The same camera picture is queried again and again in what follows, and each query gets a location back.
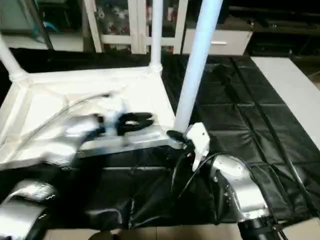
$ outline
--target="glass door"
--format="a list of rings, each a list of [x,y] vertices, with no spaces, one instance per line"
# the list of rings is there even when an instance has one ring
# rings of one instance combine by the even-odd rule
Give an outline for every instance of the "glass door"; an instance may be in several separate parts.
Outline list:
[[[84,0],[97,52],[116,49],[138,53],[137,1]]]
[[[141,0],[144,6],[139,7],[144,10],[145,21],[139,20],[139,28],[144,28],[140,34],[141,53],[149,51],[152,37],[152,12],[153,0]],[[182,38],[185,26],[185,19],[188,7],[188,0],[163,0],[163,22],[162,22],[162,50],[173,54],[181,52]]]

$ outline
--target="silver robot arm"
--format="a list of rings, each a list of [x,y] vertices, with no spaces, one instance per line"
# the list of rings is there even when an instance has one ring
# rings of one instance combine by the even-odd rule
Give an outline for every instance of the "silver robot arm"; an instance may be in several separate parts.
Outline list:
[[[103,130],[103,119],[93,114],[74,116],[62,123],[61,133],[49,142],[41,156],[42,163],[52,170],[51,174],[21,181],[0,205],[0,240],[43,237],[46,231],[43,225],[50,214],[46,202],[54,202],[59,194],[55,179],[61,178],[61,172],[72,166],[81,145]]]
[[[280,240],[266,200],[242,160],[227,154],[218,155],[210,177],[224,188],[244,240]]]

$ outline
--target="white frame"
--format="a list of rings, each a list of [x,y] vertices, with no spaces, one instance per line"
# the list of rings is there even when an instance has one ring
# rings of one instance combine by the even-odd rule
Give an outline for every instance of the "white frame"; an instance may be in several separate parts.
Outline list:
[[[188,3],[189,3],[189,0],[179,0],[178,15],[176,19],[174,37],[161,38],[161,46],[173,46],[173,54],[180,54],[181,52]],[[139,5],[137,6],[138,16],[144,16],[144,20],[139,19],[138,21],[139,29],[140,29],[139,40],[141,41],[141,43],[139,44],[141,46],[139,53],[141,54],[145,54],[147,52],[147,47],[152,45],[151,44],[152,37],[149,36],[147,31],[148,26],[146,21],[146,15],[147,15],[146,5],[147,5],[147,0],[140,0]]]
[[[95,12],[95,0],[84,0],[88,15],[95,51],[103,52],[103,44],[131,45],[133,54],[146,54],[147,47],[152,45],[149,37],[147,15],[147,0],[127,0],[129,11],[130,35],[100,34]],[[173,54],[180,54],[189,0],[180,0],[174,37],[162,37],[161,46],[173,46]]]
[[[138,12],[137,5],[140,0],[127,0],[129,11],[129,28],[130,35],[111,35],[101,34],[95,16],[97,7],[95,0],[84,0],[85,11],[88,16],[88,21],[91,29],[94,48],[97,53],[104,51],[104,44],[126,44],[131,45],[131,52],[133,54],[139,53],[139,36],[138,29]]]
[[[85,1],[86,8],[90,8],[89,0]],[[155,126],[160,127],[160,131],[142,130],[133,133],[133,137],[130,135],[131,141],[129,143],[133,147],[130,147],[129,150],[161,146],[164,143],[169,144],[170,139],[167,137],[166,131],[164,129],[161,130],[162,126],[172,128],[174,125],[175,130],[185,132],[189,125],[191,111],[195,103],[195,96],[198,92],[221,5],[222,0],[202,1],[195,41],[183,81],[176,118],[161,79],[163,0],[153,0],[153,9],[158,9],[159,12],[152,15],[151,60],[149,66],[145,67],[28,73],[20,67],[0,34],[0,60],[8,70],[9,79],[12,81],[11,88],[0,108],[0,143],[6,141],[8,137],[13,138],[11,139],[13,141],[9,142],[8,145],[3,144],[0,146],[1,157],[5,161],[9,161],[5,162],[4,165],[8,164],[13,167],[12,162],[10,162],[12,160],[10,156],[14,154],[20,141],[23,141],[23,136],[21,136],[22,124],[25,123],[26,116],[32,109],[31,98],[33,95],[37,95],[37,90],[45,92],[45,97],[50,95],[51,99],[60,99],[60,102],[65,105],[70,101],[68,94],[74,94],[73,91],[78,89],[79,86],[85,85],[85,87],[81,87],[80,92],[89,90],[89,95],[92,96],[92,86],[98,86],[98,91],[101,94],[107,91],[121,92],[121,89],[128,89],[123,85],[129,83],[133,87],[125,92],[128,97],[127,103],[131,106],[128,111],[151,112],[157,116],[157,124]],[[48,102],[43,99],[35,101],[35,104],[37,105],[36,112],[33,111],[33,113],[31,111],[33,115],[31,114],[30,122],[40,126],[45,121],[38,119],[42,114],[41,111],[50,110],[51,106],[44,105],[48,104]],[[105,143],[105,138],[108,137],[98,139],[96,143],[89,143],[87,148],[89,154],[92,151],[95,152],[96,149],[104,148],[102,143]],[[124,142],[126,145],[120,148],[116,146],[118,147],[117,152],[128,151],[128,148],[126,148],[128,142]]]

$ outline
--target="cable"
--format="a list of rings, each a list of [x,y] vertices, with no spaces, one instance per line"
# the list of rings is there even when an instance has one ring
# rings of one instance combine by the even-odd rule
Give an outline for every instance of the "cable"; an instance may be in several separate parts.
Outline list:
[[[215,158],[216,156],[220,155],[220,154],[225,154],[225,152],[217,152],[212,154],[211,156],[207,157],[206,159],[204,159],[201,164],[198,166],[198,168],[194,171],[194,173],[191,175],[191,177],[189,178],[188,182],[185,184],[184,188],[182,189],[182,191],[180,192],[178,199],[181,198],[181,196],[185,193],[185,191],[187,190],[187,188],[189,187],[191,181],[194,179],[194,177],[196,176],[196,174],[199,172],[199,170],[211,159]]]
[[[173,169],[173,174],[172,174],[172,179],[171,179],[171,188],[170,191],[171,193],[174,191],[174,185],[175,185],[175,181],[176,181],[176,176],[177,176],[177,172],[178,172],[178,168],[180,167],[181,163],[183,162],[183,160],[185,158],[188,158],[190,156],[190,152],[187,153],[183,153],[181,154],[181,156],[179,157],[174,169]]]
[[[285,235],[284,231],[279,230],[278,232],[279,232],[279,234],[280,234],[280,236],[281,236],[281,238],[282,238],[283,240],[289,240],[289,239],[287,238],[287,236]]]
[[[100,93],[100,94],[96,94],[93,96],[89,96],[87,98],[84,98],[82,100],[79,100],[77,102],[75,102],[74,104],[70,105],[70,106],[66,106],[63,109],[61,109],[59,112],[57,112],[55,115],[53,115],[51,118],[49,118],[47,121],[45,121],[42,125],[40,125],[39,127],[37,127],[34,131],[32,131],[25,140],[23,140],[23,142],[17,147],[17,149],[14,151],[13,156],[10,158],[9,162],[12,161],[17,154],[21,151],[21,149],[37,134],[39,133],[44,127],[46,127],[47,125],[49,125],[53,120],[55,120],[57,117],[61,116],[62,114],[64,114],[66,111],[70,110],[71,108],[74,108],[86,101],[92,100],[92,99],[96,99],[96,98],[108,98],[112,95],[112,93]]]

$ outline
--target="black tablecloth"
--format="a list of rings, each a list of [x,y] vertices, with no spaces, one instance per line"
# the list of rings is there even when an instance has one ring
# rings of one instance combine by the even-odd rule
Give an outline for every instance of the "black tablecloth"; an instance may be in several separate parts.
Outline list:
[[[14,54],[29,72],[135,67],[149,62],[145,55],[118,52],[16,49]],[[163,82],[174,110],[187,62],[187,56],[162,58]],[[1,76],[2,82],[8,82],[6,72]],[[192,122],[197,121],[210,134],[211,152],[229,152],[250,166],[277,220],[318,215],[320,152],[250,58],[208,58],[192,114]],[[206,169],[179,201],[170,193],[179,153],[157,147],[85,159],[90,167],[73,170],[79,181],[72,184],[61,205],[63,218],[52,227],[105,230],[234,222],[223,191],[210,181]],[[35,178],[42,171],[32,166],[0,172],[0,200],[18,181]],[[191,174],[185,166],[179,176],[182,186]]]

